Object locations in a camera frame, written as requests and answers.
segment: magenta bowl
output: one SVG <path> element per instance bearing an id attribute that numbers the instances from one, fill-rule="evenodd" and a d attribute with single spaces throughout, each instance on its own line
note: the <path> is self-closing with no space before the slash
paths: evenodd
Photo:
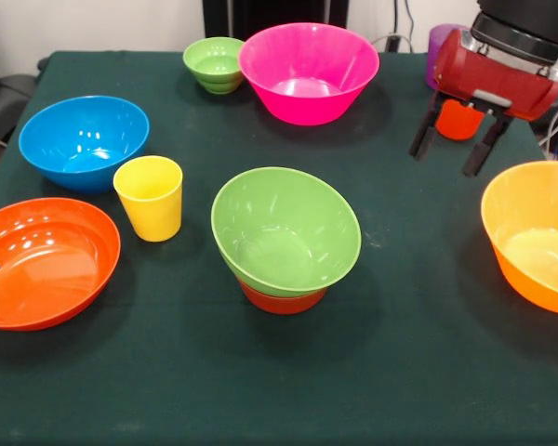
<path id="1" fill-rule="evenodd" d="M 323 23 L 288 23 L 250 37 L 238 62 L 266 109 L 295 125 L 338 119 L 379 71 L 362 36 Z"/>

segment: yellow cup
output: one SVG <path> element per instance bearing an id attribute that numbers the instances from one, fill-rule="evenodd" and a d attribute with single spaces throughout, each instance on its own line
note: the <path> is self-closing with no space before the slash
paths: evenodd
<path id="1" fill-rule="evenodd" d="M 163 156 L 140 156 L 118 168 L 113 188 L 141 239 L 162 242 L 178 233 L 183 177 L 179 165 Z"/>

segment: dark green tablecloth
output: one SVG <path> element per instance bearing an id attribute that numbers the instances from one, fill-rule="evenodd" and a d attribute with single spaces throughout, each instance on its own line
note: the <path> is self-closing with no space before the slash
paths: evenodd
<path id="1" fill-rule="evenodd" d="M 52 102 L 105 94 L 151 117 L 148 152 L 185 172 L 184 220 L 166 243 L 132 232 L 88 310 L 50 330 L 0 332 L 0 444 L 558 444 L 558 315 L 502 278 L 479 202 L 498 172 L 541 157 L 514 123 L 477 178 L 471 143 L 407 149 L 431 91 L 424 56 L 382 58 L 337 122 L 272 118 L 249 85 L 215 98 L 172 53 L 57 53 L 23 122 Z M 75 196 L 18 152 L 0 164 L 0 207 Z M 262 165 L 337 188 L 364 234 L 359 262 L 312 310 L 249 305 L 209 227 L 221 185 Z"/>

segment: green bowl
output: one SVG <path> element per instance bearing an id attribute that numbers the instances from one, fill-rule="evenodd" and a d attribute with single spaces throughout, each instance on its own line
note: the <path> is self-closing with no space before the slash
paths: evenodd
<path id="1" fill-rule="evenodd" d="M 227 95 L 244 80 L 238 66 L 238 52 L 243 44 L 231 37 L 198 40 L 184 51 L 184 64 L 206 91 Z"/>
<path id="2" fill-rule="evenodd" d="M 248 170 L 228 181 L 213 202 L 211 226 L 235 276 L 278 297 L 338 282 L 362 247 L 345 199 L 321 179 L 284 167 Z"/>

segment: orange bowl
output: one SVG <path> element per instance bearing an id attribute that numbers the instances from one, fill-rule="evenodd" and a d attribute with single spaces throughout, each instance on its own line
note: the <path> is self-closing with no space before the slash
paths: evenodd
<path id="1" fill-rule="evenodd" d="M 297 297 L 275 297 L 265 295 L 255 290 L 251 286 L 238 280 L 246 298 L 254 305 L 264 311 L 273 314 L 296 314 L 312 308 L 326 293 L 326 288 L 315 291 L 309 295 L 299 295 Z"/>
<path id="2" fill-rule="evenodd" d="M 509 284 L 558 313 L 558 161 L 519 164 L 495 177 L 482 220 Z"/>
<path id="3" fill-rule="evenodd" d="M 119 256 L 118 229 L 91 204 L 41 198 L 0 209 L 0 329 L 69 320 L 97 297 Z"/>

